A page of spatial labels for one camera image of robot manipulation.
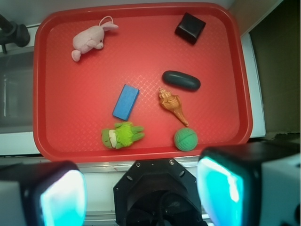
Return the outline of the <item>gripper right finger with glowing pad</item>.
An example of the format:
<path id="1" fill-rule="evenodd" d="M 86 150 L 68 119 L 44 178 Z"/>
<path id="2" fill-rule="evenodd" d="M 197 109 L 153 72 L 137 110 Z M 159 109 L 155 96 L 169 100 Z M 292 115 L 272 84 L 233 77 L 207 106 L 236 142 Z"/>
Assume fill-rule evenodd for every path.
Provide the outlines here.
<path id="1" fill-rule="evenodd" d="M 300 166 L 296 143 L 208 147 L 197 164 L 202 206 L 216 226 L 298 226 Z"/>

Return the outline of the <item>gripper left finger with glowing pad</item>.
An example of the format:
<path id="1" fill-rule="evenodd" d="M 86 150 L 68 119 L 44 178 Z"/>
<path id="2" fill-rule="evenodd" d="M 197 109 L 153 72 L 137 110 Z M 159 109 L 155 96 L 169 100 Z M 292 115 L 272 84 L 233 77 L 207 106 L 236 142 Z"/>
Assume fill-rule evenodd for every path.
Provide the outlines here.
<path id="1" fill-rule="evenodd" d="M 85 178 L 71 161 L 0 167 L 2 226 L 81 226 L 86 208 Z"/>

